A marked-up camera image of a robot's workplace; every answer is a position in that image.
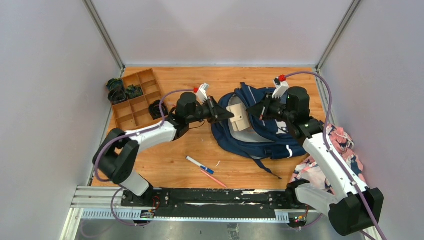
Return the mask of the brown leather wallet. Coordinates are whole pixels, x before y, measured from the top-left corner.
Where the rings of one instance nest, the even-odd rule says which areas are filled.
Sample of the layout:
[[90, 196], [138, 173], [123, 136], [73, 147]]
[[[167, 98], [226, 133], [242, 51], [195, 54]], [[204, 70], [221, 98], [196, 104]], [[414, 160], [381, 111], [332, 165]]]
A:
[[229, 105], [226, 110], [234, 115], [229, 121], [235, 132], [241, 132], [251, 127], [247, 108], [243, 103]]

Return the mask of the navy blue backpack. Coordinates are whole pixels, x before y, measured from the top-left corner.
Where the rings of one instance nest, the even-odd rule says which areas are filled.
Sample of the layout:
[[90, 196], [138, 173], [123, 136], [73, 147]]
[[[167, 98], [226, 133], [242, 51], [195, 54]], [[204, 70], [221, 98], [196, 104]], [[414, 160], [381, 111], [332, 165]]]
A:
[[[218, 104], [223, 108], [243, 104], [246, 109], [274, 90], [274, 87], [255, 88], [241, 82], [239, 88], [224, 95]], [[272, 174], [272, 171], [262, 163], [263, 159], [280, 160], [300, 157], [307, 153], [288, 133], [285, 122], [274, 119], [259, 120], [251, 114], [247, 116], [250, 127], [241, 131], [234, 130], [229, 120], [210, 125], [213, 137], [223, 150], [253, 160], [269, 174]]]

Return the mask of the white blue marker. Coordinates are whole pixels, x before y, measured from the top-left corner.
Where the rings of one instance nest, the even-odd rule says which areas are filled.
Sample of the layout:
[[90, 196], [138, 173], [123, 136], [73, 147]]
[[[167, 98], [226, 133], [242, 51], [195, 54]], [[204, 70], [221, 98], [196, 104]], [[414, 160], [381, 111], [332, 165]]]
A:
[[191, 163], [195, 164], [196, 166], [198, 166], [199, 168], [201, 168], [202, 170], [204, 170], [205, 172], [207, 172], [210, 175], [214, 174], [214, 171], [208, 167], [206, 167], [205, 165], [201, 164], [200, 162], [196, 161], [194, 158], [190, 157], [190, 156], [186, 156], [186, 159], [188, 161], [190, 161]]

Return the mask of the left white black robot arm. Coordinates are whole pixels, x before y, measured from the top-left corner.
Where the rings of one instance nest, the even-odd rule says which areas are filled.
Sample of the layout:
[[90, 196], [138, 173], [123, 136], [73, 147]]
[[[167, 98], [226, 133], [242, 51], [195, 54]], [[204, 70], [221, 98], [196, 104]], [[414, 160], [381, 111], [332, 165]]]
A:
[[161, 122], [137, 130], [111, 130], [93, 157], [95, 176], [102, 172], [106, 182], [130, 191], [140, 206], [149, 206], [153, 201], [154, 187], [134, 169], [138, 154], [180, 139], [188, 132], [191, 123], [207, 121], [215, 124], [234, 117], [212, 96], [205, 96], [201, 101], [198, 96], [198, 93], [182, 90], [176, 107]]

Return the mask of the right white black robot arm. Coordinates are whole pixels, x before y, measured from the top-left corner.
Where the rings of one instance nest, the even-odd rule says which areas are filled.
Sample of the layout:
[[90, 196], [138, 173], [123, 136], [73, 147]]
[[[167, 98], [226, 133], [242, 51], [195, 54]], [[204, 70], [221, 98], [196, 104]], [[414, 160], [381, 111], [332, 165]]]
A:
[[292, 209], [308, 205], [329, 218], [341, 236], [378, 227], [384, 195], [370, 188], [351, 170], [331, 144], [321, 121], [310, 115], [310, 96], [303, 87], [290, 87], [282, 103], [267, 93], [261, 101], [247, 108], [260, 119], [283, 121], [289, 134], [314, 158], [332, 186], [332, 192], [320, 190], [307, 180], [287, 185], [286, 204]]

